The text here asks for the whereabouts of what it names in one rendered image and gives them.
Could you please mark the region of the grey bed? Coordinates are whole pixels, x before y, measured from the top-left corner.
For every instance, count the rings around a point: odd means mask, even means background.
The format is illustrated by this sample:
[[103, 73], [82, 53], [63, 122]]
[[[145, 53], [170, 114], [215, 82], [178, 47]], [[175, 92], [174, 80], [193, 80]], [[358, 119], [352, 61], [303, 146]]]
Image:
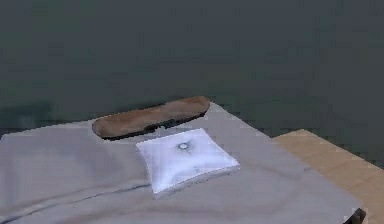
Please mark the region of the grey bed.
[[[240, 168], [156, 198], [136, 144], [199, 128]], [[0, 138], [0, 224], [345, 224], [359, 207], [215, 104], [190, 122], [117, 141], [86, 121]]]

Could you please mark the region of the brown long pillow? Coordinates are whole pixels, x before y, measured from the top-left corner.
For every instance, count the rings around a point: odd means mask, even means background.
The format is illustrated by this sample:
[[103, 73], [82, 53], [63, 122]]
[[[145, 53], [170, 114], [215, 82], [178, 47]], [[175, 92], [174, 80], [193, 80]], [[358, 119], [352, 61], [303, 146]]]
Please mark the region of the brown long pillow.
[[166, 123], [176, 125], [203, 116], [210, 107], [205, 96], [183, 98], [145, 109], [100, 117], [92, 131], [102, 139], [119, 139], [139, 135]]

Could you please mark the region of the white square pillow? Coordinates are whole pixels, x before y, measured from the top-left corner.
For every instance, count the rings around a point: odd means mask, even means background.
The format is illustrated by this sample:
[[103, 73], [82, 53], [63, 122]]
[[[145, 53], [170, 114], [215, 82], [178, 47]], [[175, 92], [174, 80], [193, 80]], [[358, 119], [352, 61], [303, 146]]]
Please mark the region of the white square pillow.
[[203, 128], [150, 139], [136, 147], [156, 198], [240, 168]]

